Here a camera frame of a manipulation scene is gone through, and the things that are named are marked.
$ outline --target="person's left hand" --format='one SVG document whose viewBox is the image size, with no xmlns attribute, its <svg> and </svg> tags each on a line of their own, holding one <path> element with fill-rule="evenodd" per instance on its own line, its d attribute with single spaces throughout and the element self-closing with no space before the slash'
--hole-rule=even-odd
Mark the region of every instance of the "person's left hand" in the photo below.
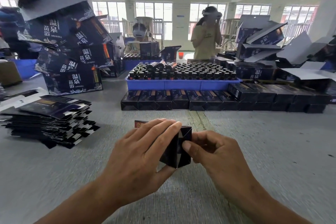
<svg viewBox="0 0 336 224">
<path fill-rule="evenodd" d="M 115 211 L 161 187 L 176 169 L 165 166 L 157 172 L 156 168 L 181 126 L 174 120 L 152 120 L 116 142 L 106 168 L 96 180 L 105 204 Z"/>
</svg>

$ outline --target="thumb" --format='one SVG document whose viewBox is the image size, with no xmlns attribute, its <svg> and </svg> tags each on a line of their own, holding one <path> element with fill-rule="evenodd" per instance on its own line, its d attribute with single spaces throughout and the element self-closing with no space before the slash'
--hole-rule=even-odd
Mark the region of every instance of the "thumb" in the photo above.
<svg viewBox="0 0 336 224">
<path fill-rule="evenodd" d="M 208 152 L 206 152 L 201 146 L 191 141 L 184 141 L 182 147 L 195 162 L 201 163 L 204 166 L 204 161 L 209 154 Z"/>
</svg>

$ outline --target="hair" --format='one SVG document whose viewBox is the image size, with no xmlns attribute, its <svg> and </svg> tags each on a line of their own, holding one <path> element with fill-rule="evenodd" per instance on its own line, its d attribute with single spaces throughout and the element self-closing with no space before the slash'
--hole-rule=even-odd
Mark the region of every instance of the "hair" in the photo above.
<svg viewBox="0 0 336 224">
<path fill-rule="evenodd" d="M 146 26 L 145 26 L 144 24 L 142 24 L 142 23 L 135 23 L 135 24 L 133 25 L 133 31 L 134 31 L 135 29 L 138 29 L 138 28 L 139 28 L 139 25 L 140 25 L 140 30 L 143 31 L 143 32 L 146 32 L 147 28 L 146 28 Z"/>
<path fill-rule="evenodd" d="M 214 6 L 208 6 L 206 9 L 204 9 L 204 12 L 206 13 L 213 13 L 217 11 L 216 7 Z M 203 15 L 202 18 L 200 18 L 200 20 L 197 22 L 196 26 L 200 26 L 203 24 L 203 22 L 205 22 L 205 19 L 207 18 L 208 15 Z"/>
</svg>

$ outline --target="window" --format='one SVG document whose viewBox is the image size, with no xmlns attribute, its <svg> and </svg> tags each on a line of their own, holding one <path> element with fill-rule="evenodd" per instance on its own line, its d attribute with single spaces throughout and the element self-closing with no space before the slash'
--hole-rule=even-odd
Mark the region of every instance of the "window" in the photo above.
<svg viewBox="0 0 336 224">
<path fill-rule="evenodd" d="M 246 15 L 268 15 L 270 5 L 237 5 L 235 19 L 240 19 L 242 14 Z"/>
<path fill-rule="evenodd" d="M 281 23 L 288 22 L 283 27 L 285 42 L 297 37 L 303 31 L 307 33 L 315 19 L 317 6 L 285 6 Z"/>
<path fill-rule="evenodd" d="M 107 15 L 100 21 L 109 33 L 124 33 L 122 19 L 127 19 L 125 2 L 93 1 L 92 4 L 96 16 Z"/>
<path fill-rule="evenodd" d="M 0 6 L 17 7 L 15 0 L 0 0 Z"/>
<path fill-rule="evenodd" d="M 173 3 L 135 2 L 135 16 L 155 19 L 152 34 L 157 40 L 161 40 L 163 23 L 164 40 L 173 40 Z"/>
<path fill-rule="evenodd" d="M 226 4 L 190 4 L 190 18 L 189 18 L 189 31 L 188 31 L 188 40 L 191 40 L 191 35 L 197 24 L 197 22 L 203 17 L 202 11 L 208 6 L 214 6 L 219 12 L 223 14 L 220 25 L 223 23 L 223 18 L 225 17 L 225 8 Z"/>
</svg>

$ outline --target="brown cardboard box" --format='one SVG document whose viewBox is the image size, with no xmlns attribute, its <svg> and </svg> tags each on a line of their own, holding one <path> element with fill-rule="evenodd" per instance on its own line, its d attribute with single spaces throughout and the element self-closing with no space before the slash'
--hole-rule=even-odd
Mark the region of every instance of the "brown cardboard box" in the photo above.
<svg viewBox="0 0 336 224">
<path fill-rule="evenodd" d="M 14 61 L 0 63 L 0 83 L 2 86 L 11 86 L 22 82 Z"/>
</svg>

